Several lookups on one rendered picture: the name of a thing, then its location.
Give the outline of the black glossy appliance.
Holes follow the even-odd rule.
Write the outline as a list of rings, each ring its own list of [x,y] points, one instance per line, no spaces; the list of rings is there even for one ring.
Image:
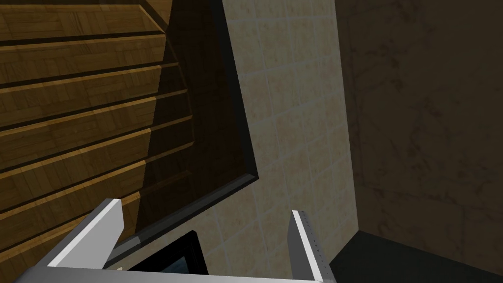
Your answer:
[[[194,230],[156,251],[129,270],[177,274],[209,274],[197,233]]]

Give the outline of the dark-framed window with wooden blinds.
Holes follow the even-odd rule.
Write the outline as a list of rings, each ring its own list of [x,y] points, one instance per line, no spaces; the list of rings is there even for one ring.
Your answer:
[[[0,282],[107,198],[105,267],[258,178],[231,0],[0,0]]]

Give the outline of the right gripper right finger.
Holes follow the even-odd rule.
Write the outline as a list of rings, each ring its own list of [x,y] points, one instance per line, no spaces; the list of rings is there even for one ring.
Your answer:
[[[291,211],[287,244],[294,280],[335,283],[315,227],[305,211]]]

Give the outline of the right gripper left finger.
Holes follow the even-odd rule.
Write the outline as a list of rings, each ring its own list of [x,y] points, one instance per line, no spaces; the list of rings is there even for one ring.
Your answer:
[[[121,200],[107,198],[47,253],[47,266],[102,269],[123,229]]]

